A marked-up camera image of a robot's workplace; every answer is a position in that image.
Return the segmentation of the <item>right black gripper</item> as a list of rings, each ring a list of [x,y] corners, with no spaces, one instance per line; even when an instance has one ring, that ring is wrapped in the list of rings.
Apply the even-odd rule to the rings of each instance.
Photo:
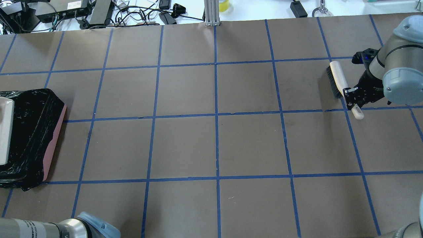
[[[364,72],[357,85],[353,88],[345,86],[342,89],[347,108],[352,109],[354,105],[363,107],[365,104],[374,103],[384,98],[382,80]]]

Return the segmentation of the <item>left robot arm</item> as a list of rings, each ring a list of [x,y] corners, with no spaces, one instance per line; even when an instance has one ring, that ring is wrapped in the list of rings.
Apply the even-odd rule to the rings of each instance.
[[[2,238],[120,238],[110,223],[87,212],[59,223],[1,218]]]

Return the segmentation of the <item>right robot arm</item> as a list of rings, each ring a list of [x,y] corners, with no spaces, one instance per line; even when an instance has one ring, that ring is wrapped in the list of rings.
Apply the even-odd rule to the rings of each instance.
[[[423,99],[423,17],[406,17],[378,50],[356,52],[353,64],[364,73],[354,87],[343,87],[349,110],[387,98],[388,103],[417,104]]]

